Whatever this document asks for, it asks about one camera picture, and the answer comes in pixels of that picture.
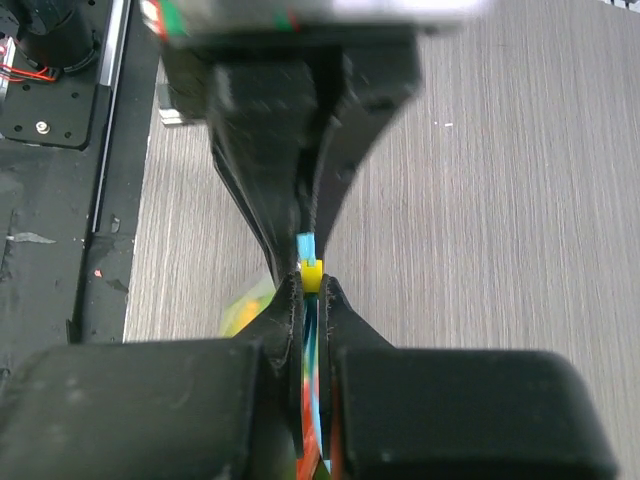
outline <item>screw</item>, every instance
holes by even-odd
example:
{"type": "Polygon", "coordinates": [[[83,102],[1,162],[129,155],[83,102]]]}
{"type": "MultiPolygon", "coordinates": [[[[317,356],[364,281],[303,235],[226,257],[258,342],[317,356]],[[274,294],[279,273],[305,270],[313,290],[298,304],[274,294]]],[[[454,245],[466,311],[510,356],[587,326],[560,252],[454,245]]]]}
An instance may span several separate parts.
{"type": "Polygon", "coordinates": [[[49,124],[47,122],[38,122],[36,123],[36,130],[40,135],[46,135],[47,133],[49,133],[49,130],[51,130],[51,127],[49,127],[49,124]]]}

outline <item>yellow object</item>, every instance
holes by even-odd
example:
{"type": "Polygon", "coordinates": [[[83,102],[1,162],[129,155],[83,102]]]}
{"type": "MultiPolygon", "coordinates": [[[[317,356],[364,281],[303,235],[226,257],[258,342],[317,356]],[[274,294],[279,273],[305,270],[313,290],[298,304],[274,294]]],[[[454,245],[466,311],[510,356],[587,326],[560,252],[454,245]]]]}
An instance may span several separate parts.
{"type": "Polygon", "coordinates": [[[300,262],[300,275],[302,276],[302,289],[304,293],[318,293],[322,283],[322,260],[316,260],[314,267],[309,266],[307,260],[300,262]]]}

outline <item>red wire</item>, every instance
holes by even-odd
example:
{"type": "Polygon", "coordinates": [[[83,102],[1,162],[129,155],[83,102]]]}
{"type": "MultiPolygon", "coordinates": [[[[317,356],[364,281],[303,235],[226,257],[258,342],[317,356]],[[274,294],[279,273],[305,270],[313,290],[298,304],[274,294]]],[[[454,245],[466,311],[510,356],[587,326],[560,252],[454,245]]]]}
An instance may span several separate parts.
{"type": "Polygon", "coordinates": [[[24,80],[22,78],[11,78],[7,75],[4,75],[2,73],[0,73],[0,77],[2,78],[6,78],[7,80],[9,80],[10,82],[16,82],[16,83],[20,83],[20,82],[24,82],[24,80]]]}
{"type": "Polygon", "coordinates": [[[47,77],[46,75],[42,75],[44,72],[46,72],[48,70],[48,68],[46,68],[46,67],[44,69],[40,70],[37,73],[27,72],[26,70],[20,70],[18,68],[13,68],[10,65],[7,65],[7,64],[4,64],[4,63],[0,64],[0,68],[4,68],[4,69],[8,70],[10,73],[20,73],[22,75],[26,75],[26,76],[31,77],[31,78],[37,78],[39,80],[46,80],[47,82],[54,82],[55,81],[55,78],[53,78],[53,77],[47,77]]]}

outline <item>blue object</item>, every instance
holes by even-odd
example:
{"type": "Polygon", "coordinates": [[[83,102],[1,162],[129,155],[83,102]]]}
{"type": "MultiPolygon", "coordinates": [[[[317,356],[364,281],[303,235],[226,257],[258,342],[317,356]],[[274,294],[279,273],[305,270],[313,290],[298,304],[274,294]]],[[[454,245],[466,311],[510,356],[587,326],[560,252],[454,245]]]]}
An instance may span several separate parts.
{"type": "Polygon", "coordinates": [[[298,257],[306,260],[310,267],[316,266],[316,237],[313,233],[299,233],[296,237],[298,243],[298,257]]]}

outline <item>gray wood grain surface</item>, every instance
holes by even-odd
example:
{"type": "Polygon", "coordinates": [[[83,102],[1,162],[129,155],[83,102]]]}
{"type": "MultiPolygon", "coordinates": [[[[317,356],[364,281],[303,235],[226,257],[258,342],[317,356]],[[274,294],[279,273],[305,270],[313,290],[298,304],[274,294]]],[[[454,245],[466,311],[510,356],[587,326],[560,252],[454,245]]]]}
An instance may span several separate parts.
{"type": "MultiPolygon", "coordinates": [[[[326,258],[397,345],[540,348],[593,393],[640,478],[640,14],[518,0],[423,44],[425,89],[379,142],[326,258]]],[[[206,133],[153,119],[129,341],[212,337],[264,268],[206,133]]]]}

